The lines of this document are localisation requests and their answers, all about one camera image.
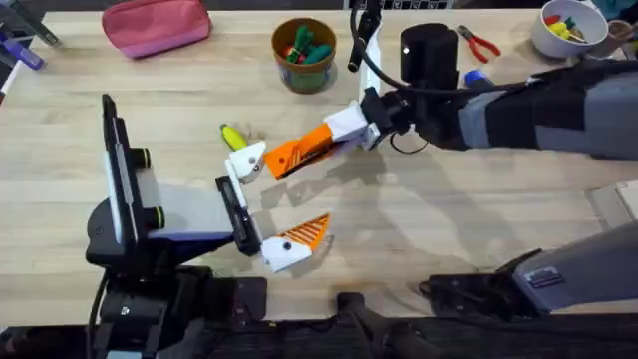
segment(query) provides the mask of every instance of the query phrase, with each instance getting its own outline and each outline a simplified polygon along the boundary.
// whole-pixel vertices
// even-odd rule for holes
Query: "black cable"
[[[98,319],[98,309],[100,306],[100,302],[102,301],[102,296],[104,294],[104,290],[107,287],[108,274],[105,270],[102,274],[102,279],[100,279],[100,284],[98,284],[98,290],[96,291],[96,296],[93,299],[93,305],[91,305],[91,313],[89,314],[89,323],[87,324],[87,335],[86,335],[86,359],[93,359],[93,332],[96,328],[96,321]]]
[[[395,145],[395,135],[396,135],[396,134],[397,134],[397,133],[392,133],[392,134],[390,135],[390,146],[392,146],[392,148],[393,148],[393,149],[395,149],[395,151],[397,151],[397,152],[399,152],[399,153],[401,153],[401,154],[404,154],[404,155],[413,155],[413,154],[415,154],[415,153],[418,153],[418,152],[420,152],[422,149],[426,148],[426,147],[428,146],[428,144],[429,144],[429,142],[427,142],[427,141],[426,141],[426,143],[425,143],[423,146],[419,147],[418,149],[411,150],[411,151],[401,150],[401,149],[399,149],[399,148],[397,147],[397,145]]]
[[[350,34],[352,36],[353,46],[355,51],[359,52],[361,55],[361,59],[368,65],[370,70],[374,72],[383,82],[386,84],[397,88],[401,91],[412,92],[419,95],[426,96],[442,96],[442,97],[451,97],[458,95],[478,95],[493,91],[506,91],[506,90],[518,90],[522,89],[526,86],[526,83],[514,83],[507,85],[497,85],[487,89],[458,89],[458,90],[435,90],[435,89],[418,89],[406,86],[397,80],[394,80],[386,73],[381,71],[379,67],[370,59],[368,54],[366,53],[366,45],[359,38],[359,34],[357,31],[357,11],[359,10],[359,6],[362,0],[354,0],[354,4],[352,4],[352,10],[350,12]]]

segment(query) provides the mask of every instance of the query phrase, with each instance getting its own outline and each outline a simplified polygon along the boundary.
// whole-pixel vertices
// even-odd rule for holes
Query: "pink pencil case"
[[[135,59],[205,39],[212,24],[199,0],[133,0],[105,11],[102,27]]]

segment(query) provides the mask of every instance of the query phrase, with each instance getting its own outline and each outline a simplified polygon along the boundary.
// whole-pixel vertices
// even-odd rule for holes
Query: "white bowl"
[[[549,31],[543,21],[552,15],[560,15],[560,20],[567,17],[575,21],[582,32],[586,44],[560,38]],[[607,21],[597,10],[575,0],[553,0],[540,9],[540,15],[531,28],[531,42],[536,49],[552,58],[567,58],[582,54],[603,41],[607,37]]]

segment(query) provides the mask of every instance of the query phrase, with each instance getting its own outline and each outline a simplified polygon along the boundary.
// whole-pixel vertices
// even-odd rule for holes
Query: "red pliers handle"
[[[467,27],[463,25],[459,25],[457,28],[457,32],[459,35],[463,36],[464,39],[468,40],[468,44],[470,45],[470,51],[472,54],[482,63],[486,64],[488,59],[487,57],[479,51],[477,44],[485,47],[486,49],[492,51],[495,55],[500,56],[500,49],[490,41],[486,39],[482,39],[475,34],[473,34]]]

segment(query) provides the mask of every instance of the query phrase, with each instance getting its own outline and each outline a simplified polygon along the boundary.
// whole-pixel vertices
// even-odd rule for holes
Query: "brown cup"
[[[629,41],[634,33],[631,24],[622,20],[611,20],[608,23],[609,31],[607,37],[598,45],[594,46],[587,55],[594,58],[606,58],[616,51],[622,44]]]
[[[292,64],[286,60],[285,49],[295,42],[297,29],[306,25],[314,33],[312,43],[330,45],[332,52],[325,59],[310,65]],[[337,37],[328,25],[311,18],[297,18],[279,25],[272,34],[272,50],[274,52],[281,79],[288,89],[299,94],[314,94],[321,91],[330,77],[337,48]]]

